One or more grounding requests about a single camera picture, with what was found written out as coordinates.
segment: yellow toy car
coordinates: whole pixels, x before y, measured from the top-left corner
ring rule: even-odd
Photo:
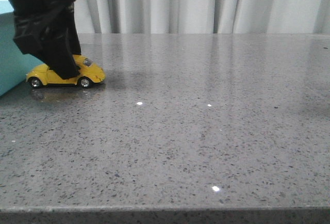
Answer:
[[[101,67],[83,55],[73,55],[80,75],[70,79],[62,79],[46,64],[36,66],[26,75],[26,81],[32,88],[40,88],[48,84],[72,84],[83,88],[89,88],[94,83],[100,83],[105,79],[105,73]]]

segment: gray countertop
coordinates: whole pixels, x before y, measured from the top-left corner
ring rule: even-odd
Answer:
[[[79,37],[104,84],[0,97],[2,213],[330,209],[330,36]]]

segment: white curtain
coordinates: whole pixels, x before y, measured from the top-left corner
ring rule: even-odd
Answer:
[[[79,33],[330,33],[330,0],[77,0]]]

